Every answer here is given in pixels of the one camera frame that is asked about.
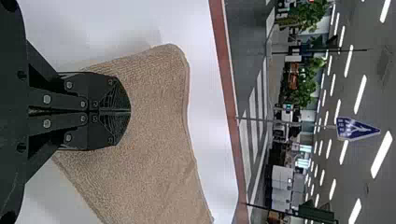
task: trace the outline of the beige cloth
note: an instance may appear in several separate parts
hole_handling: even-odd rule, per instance
[[[212,223],[187,127],[182,51],[164,45],[85,70],[118,77],[133,107],[116,147],[52,157],[90,208],[105,224]]]

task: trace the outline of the blue sign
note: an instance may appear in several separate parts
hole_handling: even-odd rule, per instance
[[[337,118],[337,136],[341,141],[357,141],[381,134],[381,130],[350,118]]]

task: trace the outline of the sidewalk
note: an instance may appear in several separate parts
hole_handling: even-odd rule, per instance
[[[289,29],[285,29],[284,31],[279,31],[277,26],[274,26],[273,32],[269,37],[266,45],[266,55],[267,55],[267,69],[266,80],[264,81],[264,89],[266,90],[267,96],[267,119],[274,118],[274,104],[277,103],[279,91],[280,91],[280,79],[282,77],[282,71],[285,63],[284,55],[272,55],[273,51],[285,51],[289,48],[289,45],[285,45],[288,41]],[[250,203],[254,203],[257,205],[264,206],[265,202],[265,180],[264,180],[264,172],[265,166],[268,164],[268,151],[272,149],[272,139],[273,139],[273,123],[266,123],[266,136],[265,139],[267,141],[263,146],[265,150],[263,151],[264,159],[262,164],[262,169],[259,177],[259,193],[257,194],[254,200],[251,200]],[[268,218],[268,211],[264,211],[261,209],[254,208],[251,211],[251,224],[262,224],[265,223],[264,220]]]

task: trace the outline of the pole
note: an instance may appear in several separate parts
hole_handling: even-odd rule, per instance
[[[319,49],[319,50],[308,50],[306,51],[307,53],[326,53],[328,51],[330,53],[335,53],[335,52],[350,52],[350,51],[356,51],[356,52],[365,52],[365,51],[369,51],[370,49],[353,49],[353,50],[349,50],[349,49]],[[288,51],[284,51],[284,52],[273,52],[273,55],[277,55],[277,54],[285,54],[288,55],[289,52]]]
[[[236,119],[261,121],[261,122],[270,122],[270,123],[290,124],[290,125],[296,125],[296,126],[302,125],[301,122],[283,121],[280,119],[251,119],[251,118],[241,118],[241,117],[235,117],[235,118]]]
[[[330,222],[334,223],[335,222],[335,223],[338,224],[338,220],[336,220],[336,219],[335,220],[312,219],[312,218],[308,218],[308,217],[302,217],[302,216],[294,215],[292,213],[279,212],[279,211],[277,211],[275,209],[266,208],[266,207],[259,206],[259,205],[256,205],[256,204],[245,203],[245,205],[249,206],[249,207],[258,208],[258,209],[261,209],[261,210],[264,210],[264,211],[268,211],[268,212],[277,212],[277,213],[283,214],[284,216],[299,217],[299,218],[302,218],[302,219],[308,219],[308,220],[312,220],[312,221],[316,221],[316,222],[323,222],[323,223],[330,223]]]

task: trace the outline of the window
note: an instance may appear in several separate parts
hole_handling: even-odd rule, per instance
[[[300,151],[307,152],[307,153],[312,153],[312,146],[300,145]]]

